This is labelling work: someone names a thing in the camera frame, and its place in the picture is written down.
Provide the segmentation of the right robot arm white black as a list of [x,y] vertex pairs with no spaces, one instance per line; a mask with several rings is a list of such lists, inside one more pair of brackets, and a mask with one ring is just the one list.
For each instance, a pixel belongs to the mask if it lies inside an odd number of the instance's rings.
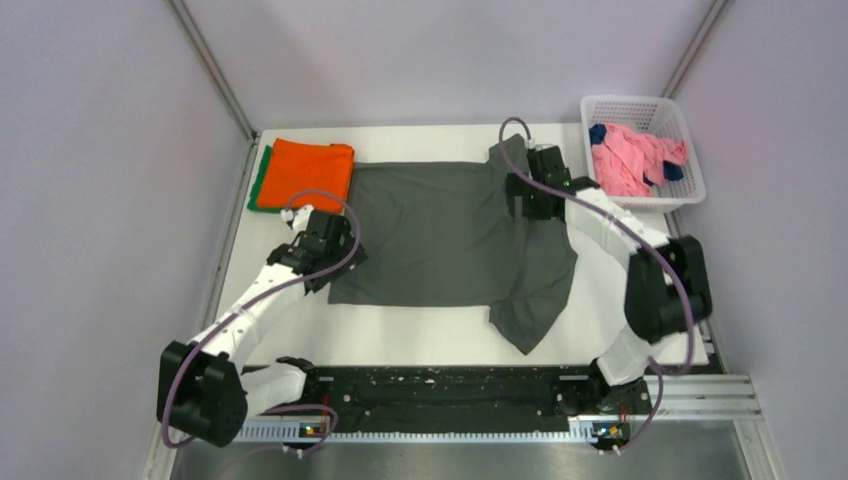
[[713,311],[701,243],[671,238],[612,201],[591,178],[574,178],[556,146],[532,147],[528,172],[510,173],[505,191],[511,215],[557,219],[582,232],[626,273],[627,322],[611,346],[590,365],[589,404],[612,412],[639,389],[652,350],[676,335],[694,335]]

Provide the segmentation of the grey t-shirt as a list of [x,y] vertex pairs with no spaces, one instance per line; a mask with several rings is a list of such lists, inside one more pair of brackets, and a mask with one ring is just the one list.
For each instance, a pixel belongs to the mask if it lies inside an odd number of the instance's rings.
[[483,163],[358,165],[349,202],[367,257],[332,283],[330,302],[486,306],[498,332],[530,353],[567,306],[578,256],[562,222],[508,212],[507,175],[526,165],[519,136]]

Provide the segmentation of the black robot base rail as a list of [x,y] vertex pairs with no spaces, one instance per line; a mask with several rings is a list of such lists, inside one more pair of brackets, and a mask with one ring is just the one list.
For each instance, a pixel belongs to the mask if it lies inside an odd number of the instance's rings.
[[563,432],[579,415],[652,410],[643,380],[609,387],[595,367],[314,367],[302,404],[340,416],[339,433]]

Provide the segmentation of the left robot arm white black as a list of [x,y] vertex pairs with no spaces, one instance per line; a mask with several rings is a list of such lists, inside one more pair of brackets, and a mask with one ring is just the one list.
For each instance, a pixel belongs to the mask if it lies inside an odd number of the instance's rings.
[[188,440],[223,447],[245,421],[279,405],[308,413],[320,386],[291,361],[247,372],[245,366],[288,310],[353,270],[367,258],[352,210],[331,214],[302,207],[286,212],[291,242],[272,250],[245,292],[209,327],[187,342],[168,344],[159,360],[156,418],[163,442]]

